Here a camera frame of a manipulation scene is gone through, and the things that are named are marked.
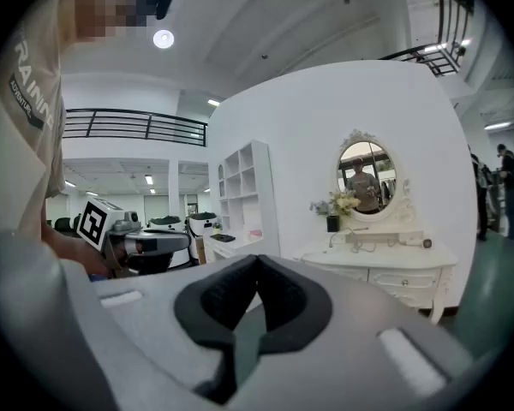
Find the white oval vanity mirror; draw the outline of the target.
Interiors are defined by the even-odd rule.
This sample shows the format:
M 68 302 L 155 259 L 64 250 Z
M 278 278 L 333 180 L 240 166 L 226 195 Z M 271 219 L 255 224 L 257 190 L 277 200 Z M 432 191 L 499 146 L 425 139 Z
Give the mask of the white oval vanity mirror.
M 347 235 L 390 247 L 402 245 L 401 239 L 426 238 L 417 221 L 410 179 L 379 138 L 353 130 L 340 146 L 336 173 L 338 190 L 354 191 L 361 201 L 342 217 Z

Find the person's beige t-shirt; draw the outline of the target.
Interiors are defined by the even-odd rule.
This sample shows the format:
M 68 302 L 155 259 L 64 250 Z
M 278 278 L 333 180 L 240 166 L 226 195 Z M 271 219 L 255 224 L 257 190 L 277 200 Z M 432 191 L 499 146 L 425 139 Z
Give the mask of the person's beige t-shirt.
M 33 241 L 45 200 L 65 188 L 59 3 L 37 0 L 0 53 L 0 230 Z

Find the white mobile robot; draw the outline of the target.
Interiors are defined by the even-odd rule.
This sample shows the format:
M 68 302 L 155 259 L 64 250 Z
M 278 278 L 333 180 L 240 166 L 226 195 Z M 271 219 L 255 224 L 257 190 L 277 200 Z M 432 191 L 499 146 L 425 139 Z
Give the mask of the white mobile robot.
M 218 221 L 218 217 L 214 212 L 201 212 L 192 213 L 188 216 L 186 221 L 187 234 L 191 238 L 191 245 L 189 247 L 189 254 L 193 262 L 197 265 L 205 263 L 205 254 L 200 253 L 203 250 L 203 237 L 211 235 L 213 232 L 213 225 Z
M 146 230 L 154 232 L 183 232 L 184 225 L 179 217 L 168 215 L 165 217 L 151 218 L 146 225 Z

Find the artificial flower bouquet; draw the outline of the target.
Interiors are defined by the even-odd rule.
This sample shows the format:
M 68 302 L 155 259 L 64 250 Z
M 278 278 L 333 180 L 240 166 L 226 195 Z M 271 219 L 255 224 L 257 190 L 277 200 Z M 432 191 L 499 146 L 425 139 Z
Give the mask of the artificial flower bouquet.
M 360 204 L 354 191 L 336 191 L 329 193 L 329 200 L 311 202 L 309 210 L 319 216 L 348 217 Z

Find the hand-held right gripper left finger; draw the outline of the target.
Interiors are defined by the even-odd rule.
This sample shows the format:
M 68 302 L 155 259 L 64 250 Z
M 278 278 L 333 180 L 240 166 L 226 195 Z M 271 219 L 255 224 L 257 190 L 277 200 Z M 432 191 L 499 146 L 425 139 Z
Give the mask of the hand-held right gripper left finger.
M 91 283 L 64 266 L 75 411 L 265 411 L 254 379 L 236 385 L 225 320 L 244 310 L 258 261 L 227 259 L 170 274 Z

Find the white desk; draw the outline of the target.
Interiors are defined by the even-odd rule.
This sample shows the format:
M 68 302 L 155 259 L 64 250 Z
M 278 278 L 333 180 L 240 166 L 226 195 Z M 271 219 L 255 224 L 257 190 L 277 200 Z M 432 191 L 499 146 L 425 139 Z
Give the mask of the white desk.
M 211 264 L 222 259 L 229 259 L 237 255 L 247 255 L 258 253 L 264 246 L 262 238 L 250 241 L 246 236 L 238 236 L 234 233 L 234 241 L 222 242 L 212 238 L 210 235 L 203 237 L 206 262 Z

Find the person's left forearm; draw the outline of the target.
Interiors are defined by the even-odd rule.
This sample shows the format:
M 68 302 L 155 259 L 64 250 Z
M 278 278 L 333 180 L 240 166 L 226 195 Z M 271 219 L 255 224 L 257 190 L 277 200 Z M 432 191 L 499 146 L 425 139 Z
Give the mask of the person's left forearm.
M 63 235 L 41 221 L 41 239 L 47 244 L 59 259 L 67 259 L 81 264 L 88 275 L 110 277 L 111 271 L 98 250 L 83 239 Z

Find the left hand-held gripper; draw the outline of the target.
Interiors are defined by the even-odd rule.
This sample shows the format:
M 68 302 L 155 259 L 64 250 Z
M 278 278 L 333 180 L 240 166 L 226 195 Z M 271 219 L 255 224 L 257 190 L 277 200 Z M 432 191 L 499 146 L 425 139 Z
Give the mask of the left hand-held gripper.
M 174 253 L 188 249 L 190 237 L 175 230 L 142 230 L 136 211 L 105 199 L 89 199 L 76 232 L 98 252 L 114 278 L 164 273 Z

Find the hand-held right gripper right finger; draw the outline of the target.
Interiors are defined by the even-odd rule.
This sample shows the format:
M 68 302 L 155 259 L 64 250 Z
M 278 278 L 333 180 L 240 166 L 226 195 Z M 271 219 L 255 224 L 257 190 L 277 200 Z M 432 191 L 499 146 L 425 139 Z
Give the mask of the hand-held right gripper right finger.
M 471 367 L 455 338 L 383 289 L 276 261 L 321 286 L 332 315 L 305 348 L 260 357 L 238 391 L 238 411 L 430 409 Z

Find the white shelf unit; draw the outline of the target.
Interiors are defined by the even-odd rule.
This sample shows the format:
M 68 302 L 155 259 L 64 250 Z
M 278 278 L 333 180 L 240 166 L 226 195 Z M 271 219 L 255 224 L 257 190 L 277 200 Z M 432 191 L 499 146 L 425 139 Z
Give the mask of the white shelf unit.
M 222 233 L 262 238 L 255 254 L 280 253 L 276 202 L 268 145 L 251 140 L 218 163 L 218 204 Z

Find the black balcony railing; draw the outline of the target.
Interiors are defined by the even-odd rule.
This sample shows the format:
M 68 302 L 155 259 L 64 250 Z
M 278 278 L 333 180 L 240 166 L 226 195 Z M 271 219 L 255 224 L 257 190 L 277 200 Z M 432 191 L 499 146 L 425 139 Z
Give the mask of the black balcony railing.
M 67 109 L 65 139 L 117 138 L 207 146 L 205 122 L 144 110 Z

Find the black stair railing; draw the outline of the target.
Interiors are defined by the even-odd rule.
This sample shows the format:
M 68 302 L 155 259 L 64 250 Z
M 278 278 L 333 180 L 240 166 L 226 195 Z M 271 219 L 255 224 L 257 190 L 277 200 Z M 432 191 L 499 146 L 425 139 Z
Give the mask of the black stair railing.
M 457 74 L 471 44 L 475 0 L 410 0 L 410 42 L 384 61 L 426 66 L 441 78 Z

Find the white dressing table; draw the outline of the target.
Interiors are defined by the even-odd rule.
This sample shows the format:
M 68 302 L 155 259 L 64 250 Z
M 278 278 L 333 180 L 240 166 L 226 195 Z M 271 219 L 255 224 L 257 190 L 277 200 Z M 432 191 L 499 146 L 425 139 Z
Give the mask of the white dressing table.
M 441 242 L 430 249 L 388 246 L 353 238 L 344 231 L 302 247 L 294 259 L 383 289 L 398 301 L 427 310 L 437 324 L 445 310 L 456 256 Z

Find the round ceiling light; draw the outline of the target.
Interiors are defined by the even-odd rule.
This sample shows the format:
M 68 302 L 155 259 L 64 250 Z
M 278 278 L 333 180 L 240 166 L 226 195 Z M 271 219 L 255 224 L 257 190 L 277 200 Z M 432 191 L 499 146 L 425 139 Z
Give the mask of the round ceiling light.
M 158 30 L 152 37 L 154 45 L 160 50 L 171 48 L 175 42 L 174 34 L 166 29 Z

